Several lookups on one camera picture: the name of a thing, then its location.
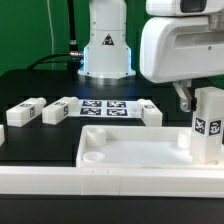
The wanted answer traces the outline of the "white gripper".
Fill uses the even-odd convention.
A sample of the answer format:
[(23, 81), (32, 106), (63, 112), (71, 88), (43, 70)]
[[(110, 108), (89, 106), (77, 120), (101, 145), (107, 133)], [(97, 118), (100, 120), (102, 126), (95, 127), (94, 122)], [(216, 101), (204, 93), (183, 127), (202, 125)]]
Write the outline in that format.
[(206, 16), (151, 18), (142, 31), (139, 64), (151, 82), (175, 81), (180, 109), (194, 111), (187, 79), (224, 74), (224, 31), (210, 30)]

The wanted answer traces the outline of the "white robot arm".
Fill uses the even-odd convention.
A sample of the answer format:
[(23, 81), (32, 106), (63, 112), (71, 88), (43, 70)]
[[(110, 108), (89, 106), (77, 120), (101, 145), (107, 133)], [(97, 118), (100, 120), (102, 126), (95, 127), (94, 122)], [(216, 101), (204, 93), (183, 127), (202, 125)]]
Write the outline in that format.
[[(114, 85), (134, 76), (124, 0), (90, 0), (89, 8), (90, 41), (79, 77)], [(224, 0), (146, 0), (146, 12), (140, 72), (154, 83), (172, 82), (181, 109), (191, 111), (191, 81), (224, 74)]]

